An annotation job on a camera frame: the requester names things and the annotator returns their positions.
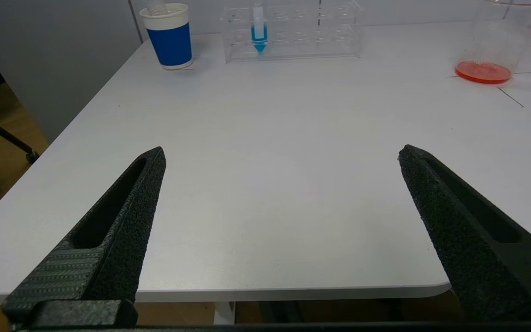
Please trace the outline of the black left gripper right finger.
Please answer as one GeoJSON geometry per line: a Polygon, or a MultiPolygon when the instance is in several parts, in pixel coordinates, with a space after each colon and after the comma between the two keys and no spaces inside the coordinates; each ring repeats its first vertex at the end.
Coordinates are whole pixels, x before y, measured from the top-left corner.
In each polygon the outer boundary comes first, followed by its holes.
{"type": "Polygon", "coordinates": [[[531,320],[531,233],[440,160],[405,145],[398,161],[466,316],[531,320]]]}

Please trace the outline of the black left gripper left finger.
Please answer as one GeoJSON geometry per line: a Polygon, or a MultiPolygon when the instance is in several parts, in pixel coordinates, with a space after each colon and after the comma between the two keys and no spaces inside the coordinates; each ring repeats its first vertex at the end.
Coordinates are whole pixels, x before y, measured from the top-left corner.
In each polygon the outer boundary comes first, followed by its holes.
{"type": "Polygon", "coordinates": [[[44,301],[134,301],[166,170],[161,147],[142,153],[7,296],[25,323],[44,301]]]}

